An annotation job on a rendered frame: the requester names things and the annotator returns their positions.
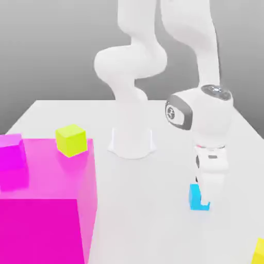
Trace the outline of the small yellow cube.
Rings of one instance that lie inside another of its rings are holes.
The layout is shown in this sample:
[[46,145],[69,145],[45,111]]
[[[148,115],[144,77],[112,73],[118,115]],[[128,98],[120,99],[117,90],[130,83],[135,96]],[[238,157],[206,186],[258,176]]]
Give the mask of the small yellow cube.
[[264,264],[264,239],[258,238],[251,264]]

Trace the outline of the small magenta cube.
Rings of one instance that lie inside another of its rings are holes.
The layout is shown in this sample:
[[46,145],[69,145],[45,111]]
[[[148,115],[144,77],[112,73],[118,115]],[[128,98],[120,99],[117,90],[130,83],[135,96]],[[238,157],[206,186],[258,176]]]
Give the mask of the small magenta cube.
[[0,135],[0,171],[19,169],[26,165],[21,134]]

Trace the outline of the small yellow-green cube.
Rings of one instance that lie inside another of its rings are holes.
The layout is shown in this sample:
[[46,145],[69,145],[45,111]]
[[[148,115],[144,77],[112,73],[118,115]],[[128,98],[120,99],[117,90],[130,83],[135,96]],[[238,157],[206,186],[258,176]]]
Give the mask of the small yellow-green cube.
[[88,150],[86,131],[71,124],[55,131],[57,149],[70,158]]

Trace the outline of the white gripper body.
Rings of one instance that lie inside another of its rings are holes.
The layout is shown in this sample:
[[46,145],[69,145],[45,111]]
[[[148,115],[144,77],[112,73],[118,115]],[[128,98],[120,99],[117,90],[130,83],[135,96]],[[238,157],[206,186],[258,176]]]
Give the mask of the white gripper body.
[[203,173],[225,173],[228,170],[226,153],[196,153],[195,154],[195,182]]

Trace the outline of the large pink box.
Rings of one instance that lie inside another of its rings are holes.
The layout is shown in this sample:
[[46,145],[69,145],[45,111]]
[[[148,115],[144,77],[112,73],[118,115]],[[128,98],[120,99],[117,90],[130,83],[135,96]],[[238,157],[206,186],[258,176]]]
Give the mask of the large pink box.
[[88,264],[97,211],[94,147],[68,158],[25,139],[27,167],[0,170],[0,264]]

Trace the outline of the small blue cube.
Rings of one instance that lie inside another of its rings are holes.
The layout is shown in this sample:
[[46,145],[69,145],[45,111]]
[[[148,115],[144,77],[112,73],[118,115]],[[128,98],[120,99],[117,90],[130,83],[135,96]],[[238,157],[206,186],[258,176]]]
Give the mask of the small blue cube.
[[190,184],[189,188],[189,205],[191,210],[205,210],[210,208],[210,202],[207,205],[201,204],[201,192],[198,184]]

